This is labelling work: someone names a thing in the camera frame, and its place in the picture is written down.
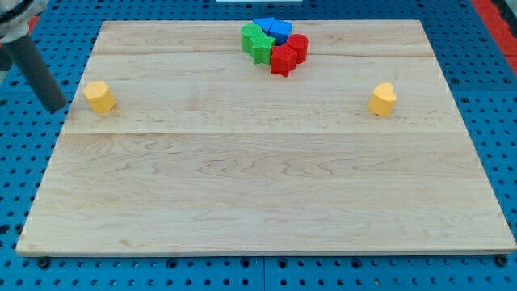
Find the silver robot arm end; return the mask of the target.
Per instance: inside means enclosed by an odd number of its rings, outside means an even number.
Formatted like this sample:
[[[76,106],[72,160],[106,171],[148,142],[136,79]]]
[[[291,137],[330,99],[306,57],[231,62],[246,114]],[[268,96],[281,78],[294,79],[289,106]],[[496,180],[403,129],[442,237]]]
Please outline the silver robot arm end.
[[[48,5],[48,0],[1,0],[1,43],[28,34],[28,22]]]

